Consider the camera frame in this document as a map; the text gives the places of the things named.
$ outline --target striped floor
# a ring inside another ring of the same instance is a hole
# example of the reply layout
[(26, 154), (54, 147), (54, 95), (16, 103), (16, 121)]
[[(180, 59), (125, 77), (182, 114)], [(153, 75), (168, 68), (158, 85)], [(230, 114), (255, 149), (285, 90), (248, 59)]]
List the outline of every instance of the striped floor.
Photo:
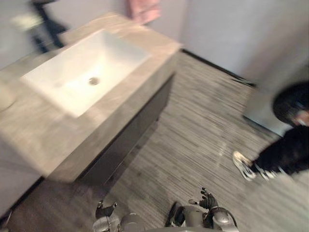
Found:
[(175, 200), (200, 198), (201, 186), (230, 210), (241, 232), (309, 231), (309, 175), (246, 182), (233, 165), (253, 159), (277, 136), (241, 116), (251, 88), (181, 54), (170, 102), (160, 120), (110, 181), (111, 191), (44, 181), (15, 210), (14, 232), (90, 232), (96, 203), (117, 201), (115, 215), (136, 212), (147, 228), (163, 226)]

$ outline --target sneaker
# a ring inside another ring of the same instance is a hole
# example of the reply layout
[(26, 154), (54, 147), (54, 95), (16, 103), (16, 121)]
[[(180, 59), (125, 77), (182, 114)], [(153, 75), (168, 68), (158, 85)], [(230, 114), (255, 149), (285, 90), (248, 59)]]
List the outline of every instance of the sneaker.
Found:
[(269, 179), (274, 179), (278, 176), (274, 171), (271, 171), (271, 172), (265, 171), (265, 172), (266, 172), (266, 175)]
[(256, 169), (259, 171), (259, 173), (261, 174), (261, 176), (265, 179), (265, 180), (269, 180), (269, 179), (273, 179), (275, 177), (277, 177), (277, 174), (273, 171), (266, 171), (262, 168), (260, 168), (259, 166), (255, 165)]
[(251, 160), (244, 157), (241, 153), (233, 152), (233, 163), (246, 180), (252, 181), (256, 177), (256, 174), (250, 169)]
[(279, 167), (278, 169), (279, 169), (279, 171), (280, 171), (282, 174), (286, 174), (286, 175), (287, 175), (287, 173), (286, 173), (281, 167)]

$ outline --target white sink basin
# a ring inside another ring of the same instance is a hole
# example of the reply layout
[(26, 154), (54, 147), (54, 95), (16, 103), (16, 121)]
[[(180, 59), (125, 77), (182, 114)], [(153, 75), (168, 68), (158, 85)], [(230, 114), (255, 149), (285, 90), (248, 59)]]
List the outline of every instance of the white sink basin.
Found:
[(100, 30), (28, 72), (21, 80), (55, 106), (79, 117), (149, 56)]

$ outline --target vanity cabinet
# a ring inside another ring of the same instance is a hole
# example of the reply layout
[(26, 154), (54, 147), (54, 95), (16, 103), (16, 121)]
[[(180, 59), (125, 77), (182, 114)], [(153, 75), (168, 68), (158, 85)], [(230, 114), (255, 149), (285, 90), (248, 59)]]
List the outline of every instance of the vanity cabinet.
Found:
[(104, 185), (168, 103), (173, 76), (80, 175), (90, 185)]

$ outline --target pink towel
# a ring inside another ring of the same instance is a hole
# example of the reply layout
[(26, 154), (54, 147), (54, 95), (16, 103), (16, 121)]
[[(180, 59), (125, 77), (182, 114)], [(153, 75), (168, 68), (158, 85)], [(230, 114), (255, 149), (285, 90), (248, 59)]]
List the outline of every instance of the pink towel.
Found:
[(160, 0), (129, 0), (132, 19), (145, 24), (160, 16)]

